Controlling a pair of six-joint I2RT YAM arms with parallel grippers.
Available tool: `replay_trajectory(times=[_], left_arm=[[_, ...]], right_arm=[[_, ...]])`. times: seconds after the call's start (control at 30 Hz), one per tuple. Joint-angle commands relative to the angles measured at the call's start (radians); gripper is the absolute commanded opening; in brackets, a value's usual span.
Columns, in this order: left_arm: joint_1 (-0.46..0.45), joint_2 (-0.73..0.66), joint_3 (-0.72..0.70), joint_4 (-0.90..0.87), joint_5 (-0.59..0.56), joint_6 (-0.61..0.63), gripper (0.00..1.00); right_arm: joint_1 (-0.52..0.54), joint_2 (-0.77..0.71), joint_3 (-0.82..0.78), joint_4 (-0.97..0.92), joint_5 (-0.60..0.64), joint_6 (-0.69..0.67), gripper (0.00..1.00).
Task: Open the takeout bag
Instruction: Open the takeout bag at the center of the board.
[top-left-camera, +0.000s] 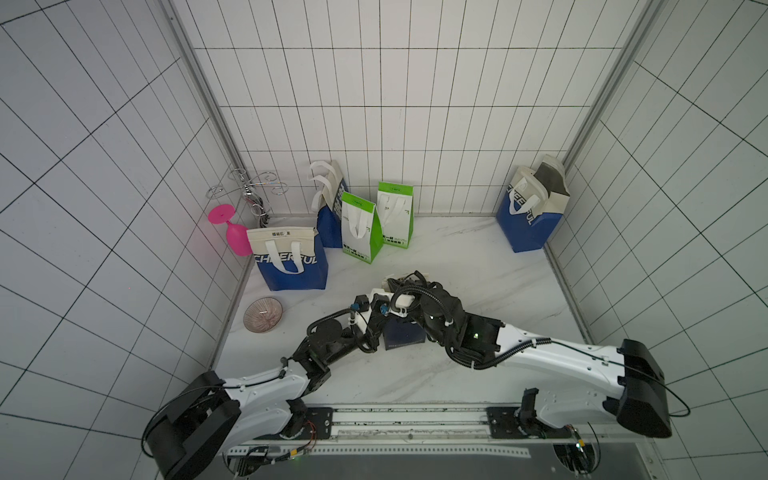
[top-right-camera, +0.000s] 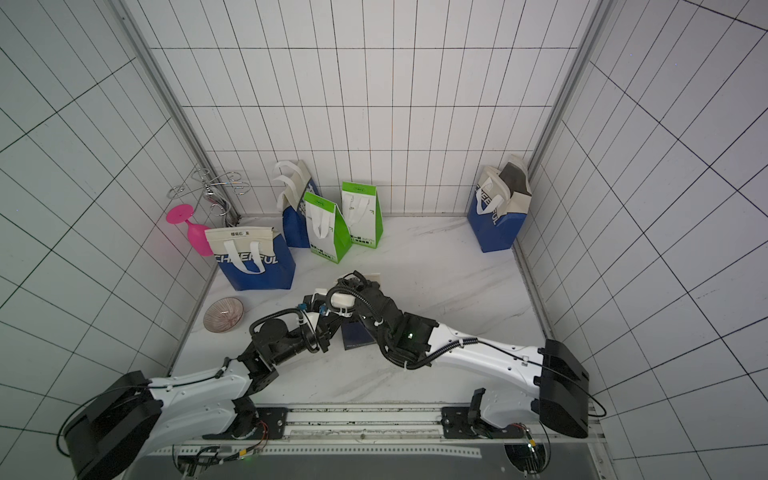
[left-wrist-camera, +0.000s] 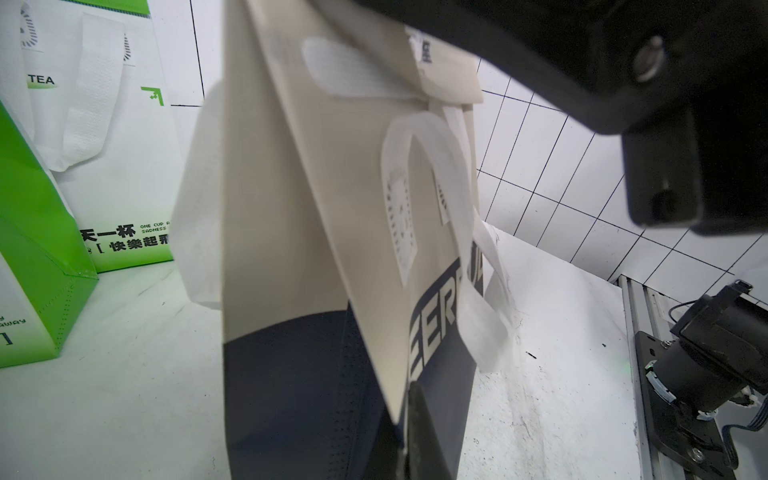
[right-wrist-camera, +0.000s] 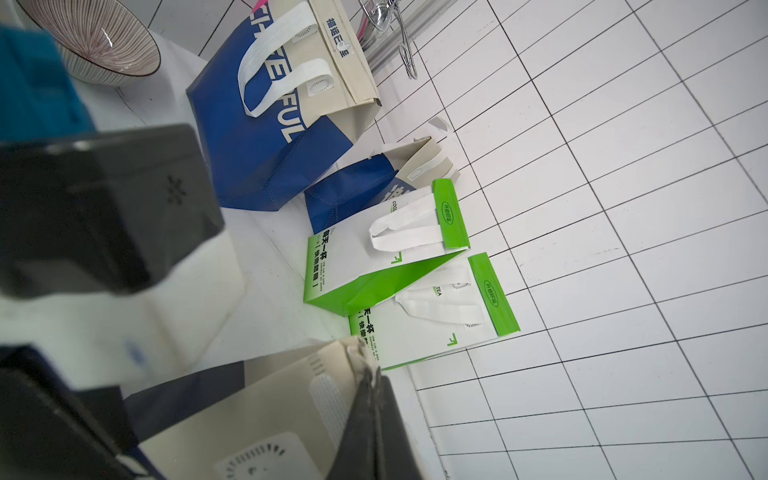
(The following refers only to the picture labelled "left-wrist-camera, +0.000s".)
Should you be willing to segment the navy beige small bag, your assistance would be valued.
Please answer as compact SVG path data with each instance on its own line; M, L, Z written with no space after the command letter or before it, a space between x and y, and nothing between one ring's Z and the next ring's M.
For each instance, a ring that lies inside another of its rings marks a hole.
M506 340L477 212L471 54L355 1L227 1L172 216L222 316L235 479L363 479L422 389L452 479L478 367Z

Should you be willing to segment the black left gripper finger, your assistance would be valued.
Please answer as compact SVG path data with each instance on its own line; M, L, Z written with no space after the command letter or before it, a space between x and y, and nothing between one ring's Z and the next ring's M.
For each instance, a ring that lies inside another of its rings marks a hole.
M427 407L416 382L407 395L404 441L396 435L389 414L379 421L375 442L363 471L363 479L452 479Z

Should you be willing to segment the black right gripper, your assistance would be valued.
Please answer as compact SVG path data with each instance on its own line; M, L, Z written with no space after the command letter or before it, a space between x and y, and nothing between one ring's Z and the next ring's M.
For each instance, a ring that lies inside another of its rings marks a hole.
M763 1L371 1L622 141L643 228L767 229Z

